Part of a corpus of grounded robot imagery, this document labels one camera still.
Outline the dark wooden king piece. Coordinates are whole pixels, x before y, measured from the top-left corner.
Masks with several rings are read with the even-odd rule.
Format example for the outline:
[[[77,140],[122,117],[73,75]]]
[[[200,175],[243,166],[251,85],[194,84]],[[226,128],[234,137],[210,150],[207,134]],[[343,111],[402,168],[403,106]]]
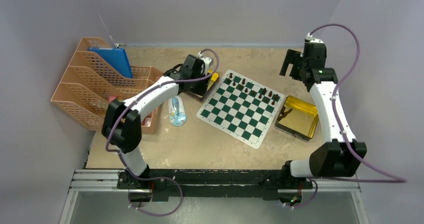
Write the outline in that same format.
[[[293,111],[293,109],[292,108],[289,108],[288,110],[286,110],[286,107],[285,106],[283,106],[282,107],[282,109],[281,109],[281,111],[280,111],[280,114],[279,114],[279,116],[278,116],[278,118],[277,118],[277,121],[279,122],[279,121],[281,121],[283,118],[285,118],[289,113],[291,113]]]

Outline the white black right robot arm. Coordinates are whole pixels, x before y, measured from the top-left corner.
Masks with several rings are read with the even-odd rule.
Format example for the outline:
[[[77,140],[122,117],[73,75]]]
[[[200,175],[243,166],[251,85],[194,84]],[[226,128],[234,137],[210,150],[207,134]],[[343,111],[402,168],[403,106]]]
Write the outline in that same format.
[[[324,143],[308,159],[287,163],[288,170],[281,173],[281,182],[294,187],[301,178],[352,177],[364,158],[367,147],[359,142],[351,131],[339,100],[336,72],[326,68],[327,49],[317,38],[306,38],[303,51],[289,49],[286,52],[280,75],[285,76],[292,65],[289,76],[301,81],[318,111]]]

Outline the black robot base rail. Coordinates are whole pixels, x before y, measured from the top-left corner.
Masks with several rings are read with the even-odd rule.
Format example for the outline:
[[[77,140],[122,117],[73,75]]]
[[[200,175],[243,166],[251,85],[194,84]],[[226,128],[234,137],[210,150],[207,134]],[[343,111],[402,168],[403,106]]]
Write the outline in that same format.
[[[290,202],[301,190],[311,190],[306,178],[279,170],[150,169],[140,178],[129,171],[118,172],[117,188],[151,191],[154,202],[170,197],[261,198]]]

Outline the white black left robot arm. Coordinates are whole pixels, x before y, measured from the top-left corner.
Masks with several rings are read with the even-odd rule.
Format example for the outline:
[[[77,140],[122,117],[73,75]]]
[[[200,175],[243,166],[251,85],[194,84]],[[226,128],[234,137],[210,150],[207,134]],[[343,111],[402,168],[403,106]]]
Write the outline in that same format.
[[[184,91],[195,94],[206,92],[212,74],[209,69],[218,60],[202,53],[188,55],[182,64],[165,71],[152,86],[134,97],[108,104],[101,134],[106,137],[105,148],[114,145],[124,167],[131,174],[129,181],[138,189],[149,183],[148,165],[139,144],[142,140],[142,121],[148,114],[169,99]]]

